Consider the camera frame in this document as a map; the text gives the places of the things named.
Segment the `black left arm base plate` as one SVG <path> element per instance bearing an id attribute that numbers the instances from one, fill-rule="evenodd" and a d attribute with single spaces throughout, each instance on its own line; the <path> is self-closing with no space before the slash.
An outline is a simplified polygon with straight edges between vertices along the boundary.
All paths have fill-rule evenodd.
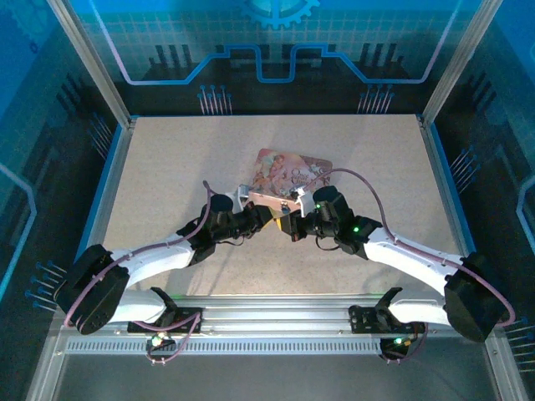
<path id="1" fill-rule="evenodd" d="M 128 333 L 193 333 L 201 331 L 202 313 L 200 307 L 183 307 L 176 302 L 164 290 L 152 287 L 144 292 L 150 296 L 152 302 L 158 301 L 158 312 L 150 316 L 149 322 L 134 320 L 128 322 Z"/>

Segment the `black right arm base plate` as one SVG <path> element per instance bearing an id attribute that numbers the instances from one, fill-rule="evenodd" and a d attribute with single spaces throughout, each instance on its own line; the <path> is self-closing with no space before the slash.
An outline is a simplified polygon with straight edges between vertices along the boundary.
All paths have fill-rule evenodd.
<path id="1" fill-rule="evenodd" d="M 423 334 L 423 322 L 400 322 L 389 306 L 401 287 L 392 287 L 373 307 L 349 307 L 349 323 L 353 334 Z"/>

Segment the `aluminium right side rail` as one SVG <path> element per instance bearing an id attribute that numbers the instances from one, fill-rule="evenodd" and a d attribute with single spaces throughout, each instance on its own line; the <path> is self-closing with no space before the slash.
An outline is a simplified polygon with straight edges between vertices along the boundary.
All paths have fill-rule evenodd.
<path id="1" fill-rule="evenodd" d="M 436 127 L 427 124 L 421 115 L 416 116 L 431 163 L 441 200 L 446 210 L 452 235 L 459 251 L 468 254 L 476 250 L 459 195 L 456 191 Z M 497 395 L 500 401 L 535 401 L 527 391 L 524 377 L 513 357 L 510 343 L 503 329 L 494 330 L 485 342 Z"/>

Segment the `aluminium left side rail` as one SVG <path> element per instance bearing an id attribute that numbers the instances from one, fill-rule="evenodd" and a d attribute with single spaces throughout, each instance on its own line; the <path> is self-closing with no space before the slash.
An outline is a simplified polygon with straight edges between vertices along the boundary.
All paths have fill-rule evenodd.
<path id="1" fill-rule="evenodd" d="M 104 242 L 133 130 L 133 127 L 118 128 L 113 135 L 73 261 L 77 261 L 89 246 Z M 64 314 L 60 309 L 55 309 L 24 401 L 52 401 L 59 387 L 66 343 L 69 337 L 78 335 L 75 328 L 64 326 Z"/>

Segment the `aluminium frame post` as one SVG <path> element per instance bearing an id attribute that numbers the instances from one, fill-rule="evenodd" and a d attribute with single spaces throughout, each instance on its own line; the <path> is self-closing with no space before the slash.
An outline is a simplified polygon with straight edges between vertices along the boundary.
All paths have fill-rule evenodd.
<path id="1" fill-rule="evenodd" d="M 503 0 L 481 0 L 459 44 L 447 64 L 421 115 L 422 126 L 430 128 L 471 60 Z"/>
<path id="2" fill-rule="evenodd" d="M 73 7 L 68 0 L 46 0 L 46 2 L 58 19 L 113 116 L 123 129 L 129 129 L 132 117 Z"/>

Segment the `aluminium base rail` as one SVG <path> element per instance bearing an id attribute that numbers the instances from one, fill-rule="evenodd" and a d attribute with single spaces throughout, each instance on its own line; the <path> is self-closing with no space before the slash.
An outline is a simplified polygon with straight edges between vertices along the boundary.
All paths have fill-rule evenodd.
<path id="1" fill-rule="evenodd" d="M 349 307 L 373 307 L 378 297 L 176 297 L 183 307 L 203 310 L 201 331 L 305 332 L 351 331 Z"/>

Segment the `aluminium right frame post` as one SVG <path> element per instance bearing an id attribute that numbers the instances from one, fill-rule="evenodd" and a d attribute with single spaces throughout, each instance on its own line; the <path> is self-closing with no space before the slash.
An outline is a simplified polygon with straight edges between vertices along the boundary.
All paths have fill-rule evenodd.
<path id="1" fill-rule="evenodd" d="M 421 115 L 422 126 L 430 128 L 471 60 L 503 0 L 481 0 L 459 44 L 447 64 Z"/>

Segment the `pink printed tin box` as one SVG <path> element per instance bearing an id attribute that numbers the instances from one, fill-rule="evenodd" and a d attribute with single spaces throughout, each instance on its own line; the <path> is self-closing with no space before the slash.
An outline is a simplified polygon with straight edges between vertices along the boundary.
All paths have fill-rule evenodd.
<path id="1" fill-rule="evenodd" d="M 282 213 L 280 202 L 286 201 L 290 212 L 299 206 L 291 192 L 299 186 L 310 184 L 313 179 L 331 170 L 329 160 L 312 156 L 261 149 L 257 154 L 249 181 L 249 200 L 255 205 L 268 206 L 278 215 Z"/>

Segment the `aluminium left frame post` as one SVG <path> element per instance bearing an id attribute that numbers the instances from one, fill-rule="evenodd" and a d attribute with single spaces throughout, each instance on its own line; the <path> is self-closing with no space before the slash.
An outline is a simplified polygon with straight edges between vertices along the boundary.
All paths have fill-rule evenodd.
<path id="1" fill-rule="evenodd" d="M 68 0 L 46 0 L 46 2 L 58 19 L 113 116 L 123 129 L 129 129 L 132 117 L 73 7 Z"/>

